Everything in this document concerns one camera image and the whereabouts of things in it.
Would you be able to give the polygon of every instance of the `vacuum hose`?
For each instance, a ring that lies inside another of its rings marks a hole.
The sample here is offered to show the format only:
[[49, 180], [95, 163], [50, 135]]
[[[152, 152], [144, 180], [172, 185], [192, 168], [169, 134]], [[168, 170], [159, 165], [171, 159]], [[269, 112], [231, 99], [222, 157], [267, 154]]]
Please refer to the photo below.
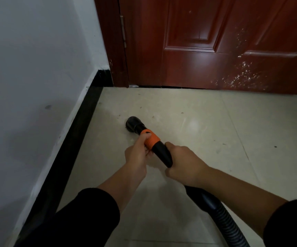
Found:
[[[153, 151], [168, 168], [173, 165], [173, 159], [167, 147], [137, 117], [131, 116], [127, 120], [126, 129], [138, 135], [151, 133], [152, 136], [145, 141], [146, 147]], [[212, 217], [229, 247], [249, 246], [245, 236], [218, 198], [201, 188], [185, 186], [185, 190], [190, 199]]]

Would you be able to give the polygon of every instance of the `orange band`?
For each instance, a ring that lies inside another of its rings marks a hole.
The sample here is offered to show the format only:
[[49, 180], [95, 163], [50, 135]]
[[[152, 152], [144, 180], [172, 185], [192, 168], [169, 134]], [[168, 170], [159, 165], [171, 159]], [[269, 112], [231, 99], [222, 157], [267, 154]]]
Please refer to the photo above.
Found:
[[158, 136], [155, 135], [154, 132], [152, 132], [150, 129], [145, 129], [141, 132], [141, 134], [149, 132], [151, 133], [151, 137], [149, 137], [147, 140], [145, 140], [144, 144], [148, 149], [152, 149], [152, 147], [155, 145], [155, 143], [159, 142], [160, 139]]

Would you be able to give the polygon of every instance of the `floor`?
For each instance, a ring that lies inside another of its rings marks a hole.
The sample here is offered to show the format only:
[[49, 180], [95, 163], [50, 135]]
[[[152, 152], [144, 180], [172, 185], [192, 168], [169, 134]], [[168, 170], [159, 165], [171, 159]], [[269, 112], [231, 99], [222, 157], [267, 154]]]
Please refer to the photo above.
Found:
[[[104, 88], [60, 207], [95, 187], [124, 162], [137, 116], [163, 142], [186, 145], [208, 165], [280, 195], [297, 198], [297, 95], [190, 89]], [[147, 177], [106, 246], [224, 246], [209, 216], [153, 158]], [[263, 241], [232, 212], [251, 247]]]

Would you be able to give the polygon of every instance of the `forearm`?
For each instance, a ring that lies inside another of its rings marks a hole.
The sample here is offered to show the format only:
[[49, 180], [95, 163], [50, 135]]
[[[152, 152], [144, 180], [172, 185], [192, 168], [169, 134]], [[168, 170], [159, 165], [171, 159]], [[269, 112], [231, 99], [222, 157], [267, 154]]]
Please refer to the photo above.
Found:
[[109, 193], [118, 204], [120, 214], [134, 195], [145, 175], [134, 165], [126, 163], [97, 188]]
[[202, 171], [200, 176], [200, 187], [219, 198], [261, 237], [273, 212], [287, 202], [211, 167]]

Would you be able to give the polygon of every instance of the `door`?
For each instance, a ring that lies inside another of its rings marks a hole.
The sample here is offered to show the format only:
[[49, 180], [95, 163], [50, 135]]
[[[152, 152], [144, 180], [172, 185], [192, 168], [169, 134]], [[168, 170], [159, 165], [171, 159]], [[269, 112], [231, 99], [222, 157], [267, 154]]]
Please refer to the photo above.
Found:
[[297, 93], [297, 0], [119, 0], [129, 83]]

